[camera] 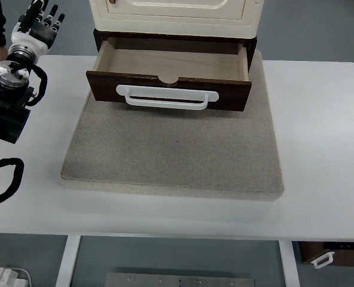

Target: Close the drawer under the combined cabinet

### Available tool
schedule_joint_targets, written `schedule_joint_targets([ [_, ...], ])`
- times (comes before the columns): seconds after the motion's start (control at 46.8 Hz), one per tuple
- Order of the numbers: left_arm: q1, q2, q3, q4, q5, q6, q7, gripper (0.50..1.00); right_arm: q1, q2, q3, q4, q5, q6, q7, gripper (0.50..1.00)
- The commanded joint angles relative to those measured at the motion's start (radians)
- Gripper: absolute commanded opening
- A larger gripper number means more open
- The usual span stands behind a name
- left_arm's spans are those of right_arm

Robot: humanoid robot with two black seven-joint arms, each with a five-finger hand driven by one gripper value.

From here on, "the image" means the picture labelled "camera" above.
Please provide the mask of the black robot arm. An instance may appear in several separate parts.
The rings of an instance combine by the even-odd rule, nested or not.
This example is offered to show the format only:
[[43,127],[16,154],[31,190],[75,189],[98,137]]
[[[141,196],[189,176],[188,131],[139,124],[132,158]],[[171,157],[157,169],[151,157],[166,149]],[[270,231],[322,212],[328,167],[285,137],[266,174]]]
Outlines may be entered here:
[[45,95],[47,74],[38,58],[25,46],[9,52],[0,47],[0,140],[16,143],[28,120],[31,106]]

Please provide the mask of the black white robotic hand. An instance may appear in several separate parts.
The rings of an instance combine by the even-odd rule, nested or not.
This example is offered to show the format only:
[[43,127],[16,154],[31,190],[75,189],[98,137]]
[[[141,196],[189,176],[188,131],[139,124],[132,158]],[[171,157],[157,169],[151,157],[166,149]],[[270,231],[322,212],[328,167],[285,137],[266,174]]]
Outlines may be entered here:
[[9,55],[24,55],[34,62],[48,53],[65,15],[63,13],[56,15],[59,7],[57,4],[54,4],[50,12],[45,15],[47,6],[48,1],[30,3],[12,31]]

